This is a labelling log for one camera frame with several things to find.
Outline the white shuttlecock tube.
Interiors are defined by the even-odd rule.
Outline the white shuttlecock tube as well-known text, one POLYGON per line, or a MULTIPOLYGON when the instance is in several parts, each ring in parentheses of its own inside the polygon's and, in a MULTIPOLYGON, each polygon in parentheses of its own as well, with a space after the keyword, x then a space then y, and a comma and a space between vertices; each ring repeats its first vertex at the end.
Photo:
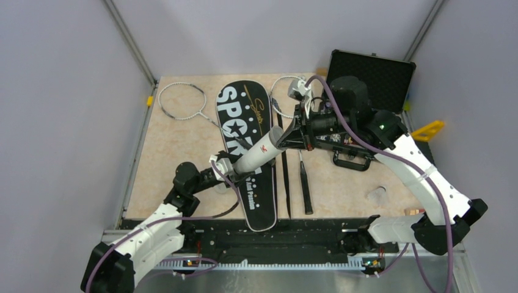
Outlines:
POLYGON ((236 174, 261 173, 261 167, 286 150, 278 144, 284 130, 280 126, 273 126, 257 143, 244 153, 234 164, 236 174))

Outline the black racket bag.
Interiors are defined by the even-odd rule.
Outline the black racket bag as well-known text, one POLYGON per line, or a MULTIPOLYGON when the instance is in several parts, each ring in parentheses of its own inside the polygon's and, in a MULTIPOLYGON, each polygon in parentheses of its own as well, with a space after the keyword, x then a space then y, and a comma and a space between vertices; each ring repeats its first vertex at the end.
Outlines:
MULTIPOLYGON (((257 143, 273 126, 267 90, 253 80, 233 81, 216 98, 216 114, 223 128, 227 153, 241 156, 247 149, 238 143, 257 143)), ((276 170, 265 164, 238 186, 247 226, 254 232, 271 229, 277 222, 276 170)))

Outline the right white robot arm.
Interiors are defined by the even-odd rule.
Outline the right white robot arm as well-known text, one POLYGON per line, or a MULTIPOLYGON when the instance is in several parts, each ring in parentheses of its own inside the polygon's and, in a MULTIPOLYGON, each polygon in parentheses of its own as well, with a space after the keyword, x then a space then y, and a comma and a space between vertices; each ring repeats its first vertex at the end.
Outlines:
POLYGON ((376 217, 359 233, 360 247, 375 251, 382 243, 404 242, 435 255, 451 253, 487 211, 487 204, 467 197, 448 182, 396 114, 373 109, 366 83, 345 76, 323 84, 323 89, 320 102, 330 104, 330 109, 316 112, 311 82, 297 78, 290 84, 288 96, 297 106, 280 146, 311 151, 324 148, 324 136, 347 134, 388 167, 425 210, 418 215, 376 217))

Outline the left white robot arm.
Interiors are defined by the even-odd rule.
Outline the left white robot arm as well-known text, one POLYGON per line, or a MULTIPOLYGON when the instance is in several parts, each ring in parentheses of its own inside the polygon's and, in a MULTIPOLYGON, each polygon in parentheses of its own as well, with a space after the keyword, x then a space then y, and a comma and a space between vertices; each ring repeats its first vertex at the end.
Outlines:
POLYGON ((189 252, 194 233, 181 229, 194 221, 199 205, 195 194, 220 183, 237 189, 251 171, 238 170, 238 156, 220 151, 211 156, 210 167, 198 170, 192 162, 181 163, 173 188, 158 208, 129 233, 111 242, 100 242, 91 252, 80 288, 83 292, 134 292, 140 281, 167 255, 189 252))

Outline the right white badminton racket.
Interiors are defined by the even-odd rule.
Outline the right white badminton racket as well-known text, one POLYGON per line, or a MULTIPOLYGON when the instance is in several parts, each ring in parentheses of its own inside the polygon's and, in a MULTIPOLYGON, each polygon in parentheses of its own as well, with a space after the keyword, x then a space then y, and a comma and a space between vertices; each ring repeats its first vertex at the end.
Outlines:
MULTIPOLYGON (((293 119, 293 116, 282 112, 281 107, 279 106, 279 102, 274 98, 274 90, 275 90, 276 85, 281 80, 287 80, 287 79, 292 79, 292 80, 303 79, 305 81, 305 76, 284 75, 284 76, 277 78, 274 81, 273 85, 271 86, 271 89, 269 92, 269 99, 271 101, 272 109, 276 113, 277 125, 280 126, 282 129, 283 129, 283 119, 284 118, 293 119)), ((307 170, 305 168, 304 160, 303 160, 303 156, 302 156, 302 150, 298 150, 298 156, 299 156, 299 173, 300 173, 300 181, 301 181, 301 189, 302 189, 302 199, 303 199, 303 204, 304 204, 304 214, 312 215, 313 206, 312 206, 312 201, 311 201, 307 170)), ((289 218, 291 218, 289 172, 288 172, 288 163, 287 163, 286 153, 282 153, 281 161, 282 161, 282 168, 283 168, 284 186, 285 186, 285 192, 286 192, 286 208, 288 211, 288 216, 289 216, 289 218)))

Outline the white badminton racket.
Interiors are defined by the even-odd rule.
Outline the white badminton racket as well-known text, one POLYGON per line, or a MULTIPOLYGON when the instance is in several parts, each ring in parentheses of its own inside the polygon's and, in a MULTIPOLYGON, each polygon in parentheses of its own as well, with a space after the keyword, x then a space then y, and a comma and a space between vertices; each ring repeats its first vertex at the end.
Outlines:
POLYGON ((156 97, 159 108, 169 118, 177 121, 186 121, 195 117, 202 117, 219 128, 223 135, 235 139, 238 145, 245 149, 250 148, 239 134, 224 129, 218 122, 207 116, 203 111, 208 99, 206 93, 198 86, 188 82, 173 82, 165 85, 156 97))
MULTIPOLYGON (((271 101, 272 109, 276 113, 277 125, 280 126, 282 129, 283 129, 283 119, 284 118, 293 119, 293 116, 282 112, 281 107, 279 106, 279 102, 274 98, 274 90, 275 90, 276 85, 281 80, 287 80, 287 79, 292 79, 292 80, 303 79, 305 81, 305 76, 284 75, 284 76, 277 78, 274 81, 273 85, 271 86, 271 89, 269 92, 269 99, 271 101)), ((312 206, 312 201, 311 201, 307 170, 305 168, 304 160, 303 160, 303 156, 302 156, 302 150, 298 150, 298 156, 299 156, 299 173, 300 173, 300 181, 301 181, 301 189, 302 189, 302 199, 303 199, 303 204, 304 204, 304 214, 312 215, 313 206, 312 206)), ((281 161, 282 161, 282 168, 283 168, 284 186, 285 186, 285 192, 286 192, 286 208, 288 211, 288 216, 289 216, 289 218, 291 218, 289 172, 288 172, 288 163, 287 163, 286 153, 282 153, 281 161)))

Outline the left white badminton racket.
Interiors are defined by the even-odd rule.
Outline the left white badminton racket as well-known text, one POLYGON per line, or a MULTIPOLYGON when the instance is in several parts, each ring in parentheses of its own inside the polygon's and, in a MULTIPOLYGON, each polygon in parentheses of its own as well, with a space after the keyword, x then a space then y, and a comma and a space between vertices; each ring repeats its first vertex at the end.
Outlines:
POLYGON ((159 108, 169 118, 177 121, 186 121, 195 117, 202 117, 219 128, 223 135, 235 139, 238 145, 245 149, 250 148, 239 134, 224 129, 218 122, 207 116, 203 111, 208 99, 206 93, 198 86, 188 82, 173 82, 165 85, 156 97, 159 108))

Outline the translucent tube cap left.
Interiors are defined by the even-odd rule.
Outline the translucent tube cap left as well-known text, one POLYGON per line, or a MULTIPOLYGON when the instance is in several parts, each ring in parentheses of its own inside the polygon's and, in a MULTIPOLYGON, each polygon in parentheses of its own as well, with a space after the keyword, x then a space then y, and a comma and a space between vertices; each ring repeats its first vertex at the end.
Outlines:
POLYGON ((218 184, 214 187, 214 190, 215 192, 219 193, 219 194, 225 194, 226 192, 228 192, 228 187, 225 185, 225 184, 218 184))

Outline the translucent tube cap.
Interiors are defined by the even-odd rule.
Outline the translucent tube cap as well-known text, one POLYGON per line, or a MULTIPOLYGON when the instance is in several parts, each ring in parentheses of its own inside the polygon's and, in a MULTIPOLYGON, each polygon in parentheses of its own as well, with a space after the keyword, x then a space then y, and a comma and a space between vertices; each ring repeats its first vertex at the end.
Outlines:
POLYGON ((226 192, 228 192, 228 187, 225 185, 225 184, 218 184, 214 187, 214 190, 215 192, 219 193, 219 194, 225 194, 226 192))
POLYGON ((387 204, 387 189, 385 186, 379 186, 375 190, 368 193, 367 199, 377 206, 387 204))

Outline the wooden block at corner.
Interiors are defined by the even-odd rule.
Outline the wooden block at corner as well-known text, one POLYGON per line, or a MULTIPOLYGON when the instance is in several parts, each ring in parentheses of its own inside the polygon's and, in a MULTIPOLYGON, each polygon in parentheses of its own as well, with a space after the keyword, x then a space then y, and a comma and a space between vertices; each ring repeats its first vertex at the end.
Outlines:
POLYGON ((320 75, 320 76, 327 76, 327 74, 328 74, 328 69, 327 69, 327 68, 324 68, 324 67, 317 68, 317 69, 315 70, 315 73, 316 73, 317 75, 320 75))

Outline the translucent tube cap right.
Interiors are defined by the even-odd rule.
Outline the translucent tube cap right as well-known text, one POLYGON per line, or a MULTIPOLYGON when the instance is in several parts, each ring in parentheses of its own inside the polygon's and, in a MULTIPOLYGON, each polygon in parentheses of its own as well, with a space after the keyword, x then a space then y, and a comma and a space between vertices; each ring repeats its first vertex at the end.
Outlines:
POLYGON ((377 206, 387 204, 387 189, 385 186, 379 186, 375 190, 368 193, 367 199, 377 206))

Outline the black poker chip case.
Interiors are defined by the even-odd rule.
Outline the black poker chip case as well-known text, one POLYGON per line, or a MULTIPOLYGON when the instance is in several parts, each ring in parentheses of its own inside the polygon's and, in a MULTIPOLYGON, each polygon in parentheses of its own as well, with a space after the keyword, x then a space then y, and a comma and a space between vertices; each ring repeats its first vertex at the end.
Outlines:
MULTIPOLYGON (((407 132, 399 114, 415 69, 413 62, 336 49, 330 57, 326 83, 354 133, 373 147, 392 150, 407 132)), ((319 146, 333 152, 336 166, 368 170, 375 153, 345 131, 327 93, 321 97, 318 113, 326 118, 327 128, 317 134, 319 146)))

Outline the yellow plastic triangle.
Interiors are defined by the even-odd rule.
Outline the yellow plastic triangle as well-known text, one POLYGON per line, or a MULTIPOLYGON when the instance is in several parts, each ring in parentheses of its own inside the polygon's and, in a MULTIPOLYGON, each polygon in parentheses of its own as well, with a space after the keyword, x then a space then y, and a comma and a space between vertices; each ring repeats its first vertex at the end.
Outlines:
POLYGON ((445 126, 441 120, 433 121, 415 131, 411 136, 414 140, 419 142, 430 142, 445 126))

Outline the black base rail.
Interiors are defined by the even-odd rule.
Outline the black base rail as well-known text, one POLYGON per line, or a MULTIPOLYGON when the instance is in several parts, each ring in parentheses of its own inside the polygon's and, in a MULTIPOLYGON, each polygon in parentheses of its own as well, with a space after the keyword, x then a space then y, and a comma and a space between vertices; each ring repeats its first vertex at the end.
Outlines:
POLYGON ((359 270, 385 266, 385 256, 398 254, 396 242, 377 244, 367 233, 370 218, 281 219, 276 226, 253 232, 244 220, 216 219, 185 223, 183 248, 158 263, 157 269, 191 273, 218 270, 359 270))

